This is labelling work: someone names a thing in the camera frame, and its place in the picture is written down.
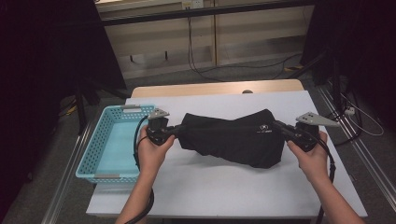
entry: dark background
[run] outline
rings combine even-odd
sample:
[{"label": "dark background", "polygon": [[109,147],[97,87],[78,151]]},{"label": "dark background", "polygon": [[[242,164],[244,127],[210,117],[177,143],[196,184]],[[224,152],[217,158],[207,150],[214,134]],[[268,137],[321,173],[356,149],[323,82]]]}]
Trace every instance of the dark background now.
[{"label": "dark background", "polygon": [[[340,63],[340,75],[349,78],[375,109],[383,124],[395,130],[396,4],[390,1],[318,1],[306,37],[302,64],[324,50]],[[317,84],[332,75],[332,58],[316,68]]]},{"label": "dark background", "polygon": [[0,219],[29,181],[61,99],[75,94],[77,85],[94,99],[95,87],[87,80],[125,88],[104,28],[74,28],[99,20],[90,0],[0,0]]}]

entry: white table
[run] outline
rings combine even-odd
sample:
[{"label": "white table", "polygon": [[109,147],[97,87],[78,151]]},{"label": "white table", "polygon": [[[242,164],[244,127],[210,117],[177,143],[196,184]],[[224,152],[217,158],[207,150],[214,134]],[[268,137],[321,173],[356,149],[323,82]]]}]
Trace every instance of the white table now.
[{"label": "white table", "polygon": [[[127,104],[155,104],[170,113],[169,125],[179,124],[186,113],[237,119],[268,108],[276,119],[288,124],[295,124],[295,118],[308,111],[318,113],[307,91],[134,98]],[[328,146],[337,167],[334,185],[358,215],[366,217],[331,139]],[[116,216],[131,188],[128,184],[98,184],[87,213]],[[286,145],[282,161],[265,170],[203,157],[182,149],[176,141],[158,173],[154,192],[151,217],[305,218],[315,217],[320,207],[317,194]]]}]

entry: black fabric bag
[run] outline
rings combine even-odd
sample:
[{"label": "black fabric bag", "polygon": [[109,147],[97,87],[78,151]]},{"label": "black fabric bag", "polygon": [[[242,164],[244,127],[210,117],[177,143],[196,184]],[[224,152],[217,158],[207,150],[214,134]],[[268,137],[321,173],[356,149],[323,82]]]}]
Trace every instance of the black fabric bag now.
[{"label": "black fabric bag", "polygon": [[186,114],[181,123],[186,129],[178,139],[182,148],[203,156],[267,169],[280,162],[285,144],[282,134],[272,129],[274,120],[268,109],[235,120]]}]

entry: wrist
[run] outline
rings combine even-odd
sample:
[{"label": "wrist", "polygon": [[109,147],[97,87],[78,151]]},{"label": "wrist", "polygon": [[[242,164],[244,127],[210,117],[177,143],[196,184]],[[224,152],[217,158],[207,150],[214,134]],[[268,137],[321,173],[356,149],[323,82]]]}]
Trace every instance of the wrist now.
[{"label": "wrist", "polygon": [[155,179],[157,176],[158,171],[149,171],[149,170],[141,170],[139,174],[140,179]]},{"label": "wrist", "polygon": [[324,186],[324,185],[332,185],[332,181],[328,176],[315,176],[312,178],[308,179],[309,182],[315,187],[315,186]]}]

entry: black cable wire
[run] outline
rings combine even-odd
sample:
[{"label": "black cable wire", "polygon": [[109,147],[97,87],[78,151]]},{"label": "black cable wire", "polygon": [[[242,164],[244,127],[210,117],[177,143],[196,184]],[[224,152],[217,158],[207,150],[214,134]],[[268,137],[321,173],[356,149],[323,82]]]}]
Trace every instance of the black cable wire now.
[{"label": "black cable wire", "polygon": [[342,109],[339,110],[338,108],[335,108],[330,114],[328,114],[327,116],[325,116],[326,119],[331,119],[330,116],[334,114],[336,114],[336,116],[334,118],[332,118],[331,120],[337,120],[340,119],[343,115],[345,115],[345,112],[347,110],[347,101],[343,101],[342,102]]},{"label": "black cable wire", "polygon": [[[352,91],[352,96],[354,98],[354,103],[355,103],[356,107],[359,107],[358,99],[357,99],[356,94],[355,94],[354,91]],[[359,126],[362,127],[363,124],[362,124],[362,120],[361,120],[361,112],[359,110],[357,110],[356,119],[357,119],[357,122],[358,122]],[[357,139],[360,136],[361,136],[361,129],[358,129],[357,132],[353,136],[351,136],[350,138],[348,138],[347,140],[345,140],[343,142],[335,143],[334,146],[335,147],[340,147],[340,146],[342,146],[344,144],[347,144],[347,143]]]},{"label": "black cable wire", "polygon": [[[142,125],[143,121],[145,121],[147,118],[148,118],[148,116],[145,116],[139,121],[139,123],[136,126],[136,130],[134,132],[134,160],[136,162],[136,166],[139,169],[139,171],[140,171],[140,163],[139,163],[139,156],[138,156],[139,155],[138,147],[139,147],[140,143],[142,142],[142,140],[147,138],[147,136],[142,137],[138,142],[136,142],[136,140],[137,140],[137,134],[139,133],[139,130],[140,130],[140,126]],[[152,205],[154,205],[154,190],[153,189],[151,189],[151,193],[148,198],[148,205],[146,206],[146,208],[141,213],[139,213],[136,217],[125,222],[125,224],[134,224],[134,223],[140,221],[143,217],[145,217],[149,213],[149,211],[152,208]]]},{"label": "black cable wire", "polygon": [[190,69],[195,72],[196,74],[198,74],[200,77],[206,78],[206,79],[210,79],[210,80],[215,80],[218,82],[225,82],[224,80],[218,79],[218,78],[213,78],[213,77],[206,77],[204,76],[200,71],[198,71],[198,69],[195,67],[195,62],[194,62],[194,56],[192,54],[192,29],[191,29],[191,18],[188,17],[187,18],[188,22],[189,22],[189,66]]},{"label": "black cable wire", "polygon": [[[314,139],[321,147],[323,147],[323,149],[326,151],[327,155],[329,156],[329,160],[330,160],[330,173],[329,173],[329,178],[330,181],[334,181],[334,177],[335,177],[335,162],[334,162],[334,158],[332,157],[332,153],[330,152],[329,147],[327,146],[327,144],[321,140],[321,139],[317,139],[313,134],[304,131],[306,134],[308,134],[312,139]],[[318,218],[317,218],[317,224],[320,224],[322,219],[324,216],[324,210],[323,210],[323,206],[320,206],[319,212],[318,212]]]},{"label": "black cable wire", "polygon": [[135,224],[136,222],[140,221],[143,217],[145,217],[149,213],[149,211],[152,208],[152,205],[154,205],[154,190],[153,189],[151,189],[151,192],[149,194],[148,205],[146,206],[145,210],[143,210],[139,215],[137,215],[133,219],[125,222],[125,224]]},{"label": "black cable wire", "polygon": [[215,80],[215,81],[219,81],[219,82],[225,82],[224,80],[218,79],[218,78],[213,78],[213,77],[206,77],[203,75],[203,73],[206,72],[210,72],[212,70],[215,69],[220,69],[220,68],[266,68],[266,67],[272,67],[272,66],[276,66],[279,64],[282,64],[282,69],[281,71],[274,77],[272,77],[271,79],[276,79],[277,77],[279,77],[280,75],[282,75],[283,70],[285,68],[285,62],[290,60],[291,58],[294,58],[296,56],[300,56],[302,55],[302,53],[297,53],[294,55],[289,56],[288,58],[282,60],[281,62],[278,63],[273,63],[273,64],[268,64],[268,65],[262,65],[262,66],[247,66],[247,65],[225,65],[225,66],[216,66],[213,68],[208,68],[206,70],[202,70],[199,71],[196,66],[195,66],[195,62],[194,62],[194,58],[193,58],[193,53],[192,53],[192,28],[191,28],[191,18],[188,18],[188,23],[189,23],[189,66],[190,69],[197,73],[199,76],[203,77],[203,78],[207,78],[207,79],[211,79],[211,80]]}]

